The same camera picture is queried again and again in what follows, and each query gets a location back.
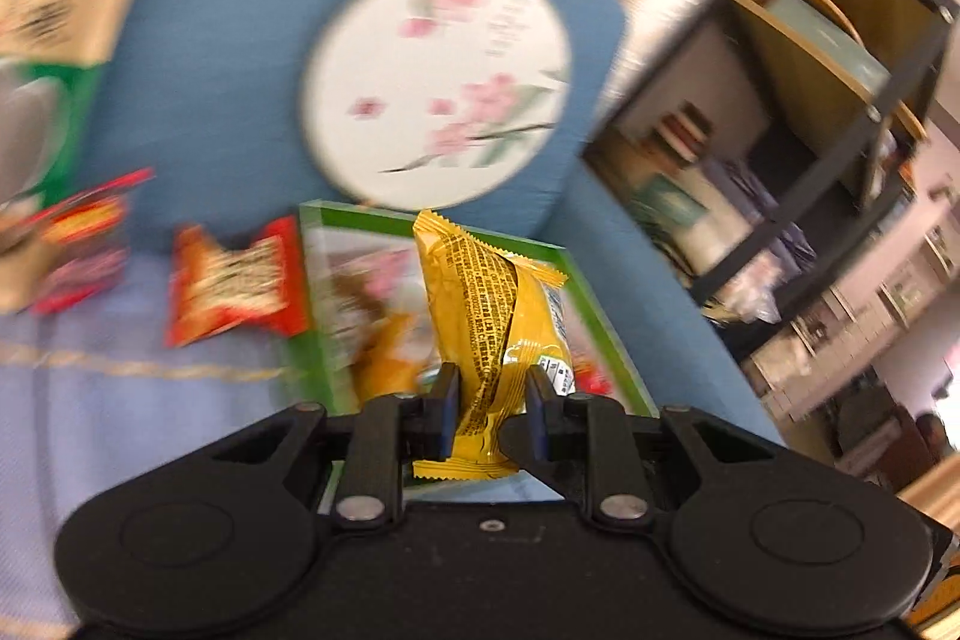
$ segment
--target snack box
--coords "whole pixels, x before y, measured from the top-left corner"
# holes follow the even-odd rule
[[[299,208],[304,263],[315,330],[289,341],[304,391],[331,413],[355,413],[353,369],[370,349],[373,328],[391,314],[416,317],[403,352],[424,363],[429,386],[440,359],[413,239],[415,216],[311,201]],[[563,319],[579,390],[617,399],[628,413],[656,415],[656,406],[587,281],[562,247],[467,228],[475,237],[568,276],[560,290]]]

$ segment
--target yellow snack package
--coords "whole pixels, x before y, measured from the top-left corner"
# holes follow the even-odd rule
[[[478,480],[517,466],[497,447],[500,424],[523,410],[527,368],[539,363],[559,394],[573,391],[560,287],[546,263],[480,242],[424,210],[414,238],[440,358],[460,367],[460,424],[446,461],[416,461],[416,477]]]

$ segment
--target round decorative pattern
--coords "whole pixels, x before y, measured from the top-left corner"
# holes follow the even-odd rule
[[[352,0],[307,64],[304,135],[357,199],[445,207],[536,155],[569,80],[568,35],[549,0]]]
[[[911,605],[930,567],[910,507],[793,459],[726,467],[677,511],[669,547],[714,608],[787,635],[878,627]]]
[[[120,544],[145,565],[185,567],[218,554],[232,536],[229,513],[201,501],[180,501],[131,515],[123,525]]]

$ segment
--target storage rack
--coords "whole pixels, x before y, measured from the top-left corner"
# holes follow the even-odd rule
[[[820,151],[819,156],[790,131],[786,122],[787,110],[773,88],[771,74],[765,68],[750,33],[744,28],[734,0],[714,0],[705,4],[611,116],[613,124],[624,118],[696,33],[711,20],[720,23],[771,119],[770,129],[748,155],[748,160],[779,206],[714,268],[696,278],[689,294],[698,306],[707,302],[790,223],[798,223],[808,233],[808,239],[818,254],[810,271],[776,289],[781,322],[755,321],[718,326],[721,338],[736,360],[750,356],[822,295],[851,263],[877,223],[904,196],[912,196],[895,167],[887,176],[880,195],[860,210],[856,199],[840,180],[848,175],[851,166],[864,159],[880,133],[882,119],[891,114],[901,100],[921,121],[933,100],[958,7],[953,0],[915,2],[924,14],[920,16],[920,26],[910,47],[899,53],[899,57],[893,59],[894,63],[885,63],[890,73],[887,82],[871,100],[858,103],[846,127],[832,140],[829,148]],[[913,154],[915,143],[912,140],[898,139],[898,143],[901,159]]]

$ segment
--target red snack package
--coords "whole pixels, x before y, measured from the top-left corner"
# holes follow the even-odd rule
[[[284,336],[309,328],[294,218],[268,224],[246,250],[224,250],[200,226],[176,233],[167,344],[181,347],[243,323]]]
[[[153,176],[151,169],[131,172],[28,218],[43,242],[56,248],[56,263],[37,290],[35,313],[58,313],[120,282],[130,255],[130,192]]]

